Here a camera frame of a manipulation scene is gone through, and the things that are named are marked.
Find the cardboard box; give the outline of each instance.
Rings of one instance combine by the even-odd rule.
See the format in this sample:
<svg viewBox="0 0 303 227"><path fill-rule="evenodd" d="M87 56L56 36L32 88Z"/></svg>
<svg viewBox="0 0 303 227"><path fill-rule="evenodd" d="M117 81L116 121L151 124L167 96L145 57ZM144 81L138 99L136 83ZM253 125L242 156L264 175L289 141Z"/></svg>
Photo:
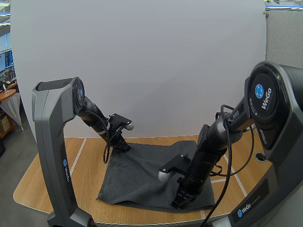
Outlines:
<svg viewBox="0 0 303 227"><path fill-rule="evenodd" d="M6 115L2 116L0 118L0 132L5 132L7 129L9 129L10 124L8 117Z"/></svg>

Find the wooden table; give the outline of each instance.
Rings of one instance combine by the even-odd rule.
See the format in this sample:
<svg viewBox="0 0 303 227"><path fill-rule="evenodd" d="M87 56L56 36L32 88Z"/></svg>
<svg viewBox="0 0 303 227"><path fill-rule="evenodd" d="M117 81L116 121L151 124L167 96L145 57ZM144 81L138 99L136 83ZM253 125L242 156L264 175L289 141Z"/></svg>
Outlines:
<svg viewBox="0 0 303 227"><path fill-rule="evenodd" d="M131 143L171 145L180 140L195 140L198 136L180 136L165 138L134 138L126 139ZM168 213L153 210L123 207L96 201L96 197L104 180L107 164L103 163L103 149L105 142L99 138L81 139L65 138L66 151L71 167L71 178L75 190L78 205L81 209L91 214L95 222L116 224L159 224L200 222L208 214L209 210L201 210L189 213ZM247 132L242 139L233 145L234 170L239 169L247 160L251 149L251 134ZM262 146L255 132L254 152L262 151ZM227 156L221 158L218 163L223 167L223 173L227 169ZM221 203L213 213L213 218L219 218L231 212L252 190L270 167L270 162L259 163L254 157L249 164L237 175L232 176L227 192ZM211 177L215 200L218 199L223 185L224 177ZM53 211L46 186L44 183L39 155L36 156L19 185L14 192L14 200L29 208L50 213Z"/></svg>
<svg viewBox="0 0 303 227"><path fill-rule="evenodd" d="M14 94L16 93L15 89L10 89L10 90L6 90L6 91L2 91L0 93L0 102L12 97Z"/></svg>
<svg viewBox="0 0 303 227"><path fill-rule="evenodd" d="M7 90L12 89L13 87L15 87L15 86L17 86L17 85L18 85L17 82L12 83L12 84L8 85L6 89L7 89Z"/></svg>

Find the black towel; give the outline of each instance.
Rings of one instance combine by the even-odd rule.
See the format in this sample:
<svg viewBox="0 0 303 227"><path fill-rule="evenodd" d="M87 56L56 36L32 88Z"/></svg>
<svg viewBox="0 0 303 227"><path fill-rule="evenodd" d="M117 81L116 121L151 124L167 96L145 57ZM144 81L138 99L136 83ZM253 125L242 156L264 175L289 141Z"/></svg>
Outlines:
<svg viewBox="0 0 303 227"><path fill-rule="evenodd" d="M110 204L166 212L189 212L214 205L214 194L210 179L203 192L183 209L175 209L170 203L176 196L180 174L168 182L158 180L159 168L177 154L192 159L196 142L179 141L171 146L132 144L126 153L112 151L106 175L98 199Z"/></svg>

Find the cable hole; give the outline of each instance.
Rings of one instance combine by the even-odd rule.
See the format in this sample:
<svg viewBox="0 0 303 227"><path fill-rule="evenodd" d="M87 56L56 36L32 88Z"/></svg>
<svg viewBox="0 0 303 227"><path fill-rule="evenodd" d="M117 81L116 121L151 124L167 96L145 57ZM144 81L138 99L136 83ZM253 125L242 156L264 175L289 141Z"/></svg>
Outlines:
<svg viewBox="0 0 303 227"><path fill-rule="evenodd" d="M255 154L255 159L256 159L258 162L267 162L267 159L266 159L264 153L256 153L256 154Z"/></svg>

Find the white backdrop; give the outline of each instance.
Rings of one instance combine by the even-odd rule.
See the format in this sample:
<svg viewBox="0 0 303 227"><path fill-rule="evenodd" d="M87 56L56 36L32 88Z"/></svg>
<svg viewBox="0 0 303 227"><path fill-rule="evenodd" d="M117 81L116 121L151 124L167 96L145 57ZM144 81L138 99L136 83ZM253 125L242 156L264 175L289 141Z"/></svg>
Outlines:
<svg viewBox="0 0 303 227"><path fill-rule="evenodd" d="M32 130L31 90L80 77L105 114L131 119L125 137L198 134L236 105L265 59L264 1L14 0L16 75ZM98 137L79 117L66 137Z"/></svg>

